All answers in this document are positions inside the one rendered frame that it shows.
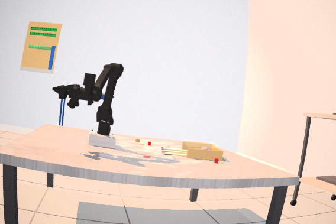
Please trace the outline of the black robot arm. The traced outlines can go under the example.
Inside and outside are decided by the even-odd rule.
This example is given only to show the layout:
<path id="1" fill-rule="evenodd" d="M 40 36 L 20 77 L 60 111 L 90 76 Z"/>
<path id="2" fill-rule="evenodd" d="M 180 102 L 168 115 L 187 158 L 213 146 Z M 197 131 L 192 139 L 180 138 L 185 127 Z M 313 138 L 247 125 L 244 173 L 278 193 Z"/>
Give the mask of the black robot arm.
<path id="1" fill-rule="evenodd" d="M 98 111 L 96 113 L 96 121 L 99 122 L 97 131 L 98 134 L 110 135 L 110 125 L 113 126 L 114 124 L 111 108 L 112 98 L 117 80 L 122 76 L 123 71 L 124 66 L 122 66 L 122 64 L 111 63 L 104 65 L 104 69 L 97 80 L 96 74 L 85 73 L 83 82 L 85 88 L 80 90 L 80 99 L 77 100 L 74 96 L 71 96 L 71 99 L 67 103 L 67 106 L 74 109 L 75 106 L 78 107 L 80 105 L 79 100 L 88 101 L 87 105 L 99 102 L 102 97 L 102 89 L 108 80 L 103 104 L 98 107 Z"/>

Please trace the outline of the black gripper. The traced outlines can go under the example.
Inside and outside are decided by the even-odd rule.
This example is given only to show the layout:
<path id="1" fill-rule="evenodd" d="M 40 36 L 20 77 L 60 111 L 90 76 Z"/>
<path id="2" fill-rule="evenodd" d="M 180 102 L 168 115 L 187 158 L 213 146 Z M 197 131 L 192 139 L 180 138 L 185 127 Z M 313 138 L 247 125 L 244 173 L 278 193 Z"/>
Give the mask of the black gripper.
<path id="1" fill-rule="evenodd" d="M 71 96 L 74 96 L 78 100 L 80 99 L 80 90 L 82 88 L 83 87 L 78 84 L 72 84 L 67 86 L 60 85 L 57 87 L 53 87 L 52 90 L 59 94 L 59 99 L 66 99 L 67 95 L 69 95 L 69 98 L 71 98 Z"/>

